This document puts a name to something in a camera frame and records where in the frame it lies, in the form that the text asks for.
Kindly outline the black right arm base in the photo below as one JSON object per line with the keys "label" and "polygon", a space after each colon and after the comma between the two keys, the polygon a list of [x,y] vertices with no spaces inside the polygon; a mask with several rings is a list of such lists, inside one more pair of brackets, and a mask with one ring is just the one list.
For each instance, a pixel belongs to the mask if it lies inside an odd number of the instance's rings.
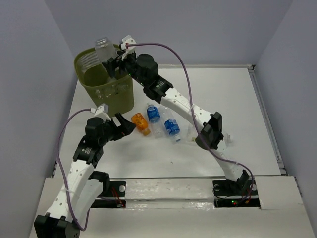
{"label": "black right arm base", "polygon": [[252,187],[249,180],[243,191],[231,189],[227,180],[214,180],[212,185],[215,208],[261,207],[256,182]]}

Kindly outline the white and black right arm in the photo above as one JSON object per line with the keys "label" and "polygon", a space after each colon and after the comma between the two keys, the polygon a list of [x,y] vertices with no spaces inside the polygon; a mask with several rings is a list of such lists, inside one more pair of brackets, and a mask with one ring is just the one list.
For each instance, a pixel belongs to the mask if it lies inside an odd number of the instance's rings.
{"label": "white and black right arm", "polygon": [[117,56],[104,61],[102,65],[110,77],[114,77],[117,70],[129,74],[143,86],[147,97],[170,108],[196,127],[198,137],[195,142],[202,149],[211,151],[224,172],[226,189],[233,194],[240,194],[249,189],[251,174],[246,167],[229,157],[228,136],[223,132],[222,115],[219,112],[210,113],[191,103],[169,81],[159,75],[158,64],[149,54],[132,53]]}

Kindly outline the silver cap clear bottle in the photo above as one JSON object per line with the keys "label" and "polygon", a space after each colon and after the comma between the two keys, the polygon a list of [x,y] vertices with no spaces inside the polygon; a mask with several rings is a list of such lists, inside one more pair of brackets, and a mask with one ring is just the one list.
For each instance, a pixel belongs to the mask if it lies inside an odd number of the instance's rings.
{"label": "silver cap clear bottle", "polygon": [[107,83],[113,83],[117,79],[115,76],[110,76],[106,68],[102,65],[103,62],[107,62],[110,58],[115,58],[117,56],[116,49],[108,37],[103,37],[95,41],[95,51],[97,57],[103,67],[104,72],[108,75]]}

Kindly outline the orange label plastic bottle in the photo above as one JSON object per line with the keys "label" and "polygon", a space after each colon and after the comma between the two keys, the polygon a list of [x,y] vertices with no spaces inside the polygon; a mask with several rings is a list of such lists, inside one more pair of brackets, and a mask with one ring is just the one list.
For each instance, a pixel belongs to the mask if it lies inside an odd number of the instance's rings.
{"label": "orange label plastic bottle", "polygon": [[150,129],[148,123],[141,113],[136,113],[131,117],[131,121],[136,125],[137,129],[144,135],[150,134]]}

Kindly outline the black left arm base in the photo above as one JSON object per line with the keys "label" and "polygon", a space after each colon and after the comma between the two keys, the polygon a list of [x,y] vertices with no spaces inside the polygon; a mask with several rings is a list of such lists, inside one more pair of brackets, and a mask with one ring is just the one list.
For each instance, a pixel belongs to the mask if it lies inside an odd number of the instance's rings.
{"label": "black left arm base", "polygon": [[91,208],[121,209],[126,207],[126,181],[112,180],[109,189],[95,199]]}

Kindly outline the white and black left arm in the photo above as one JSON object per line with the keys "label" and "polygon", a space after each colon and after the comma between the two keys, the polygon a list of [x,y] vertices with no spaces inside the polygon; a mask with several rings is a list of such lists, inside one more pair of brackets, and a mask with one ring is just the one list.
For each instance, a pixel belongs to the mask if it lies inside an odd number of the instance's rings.
{"label": "white and black left arm", "polygon": [[109,175],[95,170],[103,147],[130,135],[136,127],[120,113],[115,117],[120,125],[106,113],[95,113],[87,120],[85,135],[76,148],[69,172],[61,170],[63,186],[46,213],[34,221],[37,237],[77,238],[86,230],[92,204],[109,192]]}

